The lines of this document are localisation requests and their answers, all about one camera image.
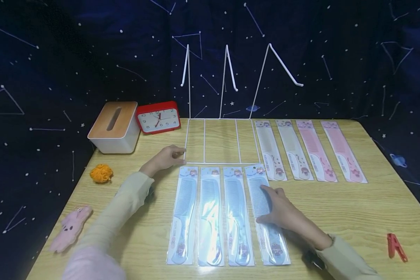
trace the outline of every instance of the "wire rack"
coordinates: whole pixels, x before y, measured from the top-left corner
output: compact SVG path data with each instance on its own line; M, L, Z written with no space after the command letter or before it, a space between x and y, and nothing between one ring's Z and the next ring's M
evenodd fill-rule
M189 99L189 116L190 117L189 117L188 122L187 122L187 134L185 136L185 148L187 147L187 142L188 142L190 121L192 121L192 120L203 120L204 121L204 132L203 132L204 133L204 135L203 135L204 136L203 162L188 162L188 164L190 164L190 165L257 165L258 163L261 163L260 150L258 150L257 138L255 136L254 122L252 121L251 117L252 117L252 112L253 112L253 109L254 109L254 106L255 106L255 101L257 99L258 88L260 87L261 76L263 76L263 70L264 70L264 67L265 67L266 57L267 57L267 55L269 53L269 49L271 49L272 50L272 53L274 53L275 57L277 57L278 61L283 66L284 70L286 71L286 73L288 74L288 76L291 78L291 80L293 81L293 83L296 86L303 86L303 84L298 83L294 79L294 77L292 76L291 72L288 70L288 68L286 67L286 65L283 63L283 61L280 58L280 56L278 56L277 52L272 47L272 44L269 43L267 45L267 48L266 48L265 58L264 58L264 61L263 61L263 66L261 67L260 77L258 79L258 84L257 84L257 90L255 91L254 101L252 102L252 106L251 106L249 118L244 118L244 119L233 119L233 118L224 118L224 117L221 118L221 113L222 113L222 99L224 97L224 83L225 83L225 77L226 77L227 60L229 61L229 68L230 68L230 74L231 74L231 78L232 78L233 89L235 91L238 91L238 89L236 88L235 77L233 75L233 68L232 68L232 62L231 62L231 59L230 59L229 46L226 45L225 55L224 55L224 71L222 73L221 105L220 105L220 108L219 108L219 118L191 118L190 47L187 44L187 50L186 50L185 61L184 61L184 73L182 75L182 83L180 84L180 86L184 86L186 71L188 69L188 99ZM237 145L238 145L239 162L207 162L207 161L205 161L205 125L206 125L206 121L207 120L231 120L231 121L234 121L234 126L235 126L235 130L236 130L236 142L237 142ZM238 136L238 121L245 121L245 120L249 120L250 123L251 123L252 136L254 137L255 148L257 149L258 162L243 162L242 161L241 149L240 149L240 139L239 139L239 136Z

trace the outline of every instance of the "yarn ball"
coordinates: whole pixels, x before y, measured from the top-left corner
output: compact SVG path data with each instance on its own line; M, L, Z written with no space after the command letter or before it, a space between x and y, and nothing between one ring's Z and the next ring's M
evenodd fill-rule
M98 164L92 172L90 172L90 177L93 179L95 183L105 183L110 180L110 177L113 175L112 169L109 165L106 164Z

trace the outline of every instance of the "clock face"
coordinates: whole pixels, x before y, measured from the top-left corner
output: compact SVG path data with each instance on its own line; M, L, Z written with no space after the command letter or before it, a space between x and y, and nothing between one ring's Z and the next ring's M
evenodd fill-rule
M138 120L144 132L172 129L179 126L179 116L176 109L165 109L138 115Z

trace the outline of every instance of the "wooden table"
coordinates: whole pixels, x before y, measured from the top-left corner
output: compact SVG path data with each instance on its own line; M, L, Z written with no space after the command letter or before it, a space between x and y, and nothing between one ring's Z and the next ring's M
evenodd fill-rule
M338 121L338 123L369 183L347 183L320 122L313 121L313 123L339 182L293 180L280 135L275 122L272 121L272 128L289 180L270 182L271 186L284 188L289 199L305 215L326 232L342 236L384 279L420 279L420 205L417 200L363 127L356 121ZM53 238L60 230L60 221L76 206L89 204L93 207L94 213L84 226L84 230L87 230L112 200L120 184L130 173L139 170L144 162L166 145L175 144L183 147L186 124L187 119L183 119L183 128L180 130L159 135L141 135L133 154L104 155L96 151L37 258L28 279L60 279L72 253L72 250L65 254L53 254L48 251ZM257 162L257 150L250 121L238 121L238 129L242 160ZM206 121L205 149L207 162L239 161L234 121ZM187 160L201 162L202 157L203 121L192 120L188 135ZM111 183L97 185L90 179L90 171L99 163L107 163L112 167L114 176ZM196 256L192 266L166 265L178 168L163 171L155 179L155 199L143 206L125 224L110 251L110 255L126 271L128 279L197 279L198 277L207 279L215 277L217 279L330 279L325 272L308 268L301 261L301 251L298 246L289 239L292 264L290 266L263 266L249 195L247 199L256 266L198 267ZM396 234L408 256L408 263L403 263L398 254L393 259L389 259L387 233Z

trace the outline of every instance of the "tissue box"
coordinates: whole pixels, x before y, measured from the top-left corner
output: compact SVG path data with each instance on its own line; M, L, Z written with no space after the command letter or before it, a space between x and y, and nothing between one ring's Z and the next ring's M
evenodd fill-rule
M137 102L108 102L104 105L87 138L103 154L130 154L137 144L140 128L135 119Z

